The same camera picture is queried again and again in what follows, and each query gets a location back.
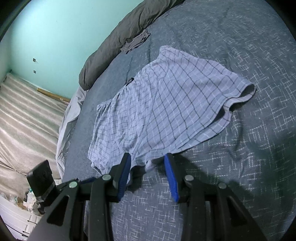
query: turquoise wall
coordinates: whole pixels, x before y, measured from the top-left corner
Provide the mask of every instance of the turquoise wall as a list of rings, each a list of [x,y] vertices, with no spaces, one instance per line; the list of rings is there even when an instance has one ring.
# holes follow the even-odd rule
[[[140,2],[32,0],[11,27],[11,69],[40,88],[71,98],[88,56]]]
[[[0,42],[0,83],[10,70],[11,28],[8,29]]]

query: silver screw head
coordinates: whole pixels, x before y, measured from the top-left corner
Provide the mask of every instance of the silver screw head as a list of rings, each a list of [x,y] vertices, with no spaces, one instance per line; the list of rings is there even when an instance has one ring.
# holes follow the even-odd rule
[[[227,185],[226,185],[225,183],[219,183],[219,184],[218,184],[218,187],[219,187],[220,189],[225,189],[225,188],[227,188]]]
[[[69,183],[69,188],[75,188],[75,187],[77,187],[77,182],[70,182]]]
[[[103,175],[102,179],[104,181],[109,181],[111,179],[111,176],[109,174],[105,174],[105,175]]]
[[[191,181],[194,180],[194,177],[192,175],[186,175],[185,180],[188,181],[188,182],[191,182]]]

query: mattress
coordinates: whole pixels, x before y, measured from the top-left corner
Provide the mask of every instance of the mattress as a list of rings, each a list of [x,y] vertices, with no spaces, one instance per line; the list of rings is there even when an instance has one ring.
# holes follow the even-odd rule
[[[176,155],[206,183],[226,182],[268,240],[279,240],[295,215],[296,42],[264,0],[185,0],[148,27],[150,37],[120,53],[86,95],[65,164],[63,181],[100,176],[87,158],[96,106],[157,58],[162,45],[219,62],[256,86],[233,106],[231,123],[214,138]],[[164,166],[133,184],[111,204],[115,240],[180,240],[184,205],[174,203]]]

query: curtain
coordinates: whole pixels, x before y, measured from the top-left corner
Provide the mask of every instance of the curtain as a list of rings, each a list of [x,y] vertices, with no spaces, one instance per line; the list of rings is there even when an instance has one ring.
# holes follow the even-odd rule
[[[44,160],[54,179],[60,178],[55,154],[66,108],[7,74],[0,88],[0,192],[24,197],[29,188],[25,175]]]

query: blue gripper pad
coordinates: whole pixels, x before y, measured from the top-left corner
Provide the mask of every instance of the blue gripper pad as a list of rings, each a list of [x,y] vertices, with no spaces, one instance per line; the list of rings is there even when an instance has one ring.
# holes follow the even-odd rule
[[[117,198],[120,201],[121,198],[124,196],[124,192],[126,190],[126,183],[128,181],[128,175],[131,169],[131,155],[128,154],[126,163],[124,165],[123,171],[121,173],[119,182],[118,182],[118,194]]]
[[[172,194],[172,197],[175,202],[178,202],[180,196],[178,194],[177,182],[167,155],[165,155],[165,172],[168,178],[168,183],[170,185],[170,192]]]

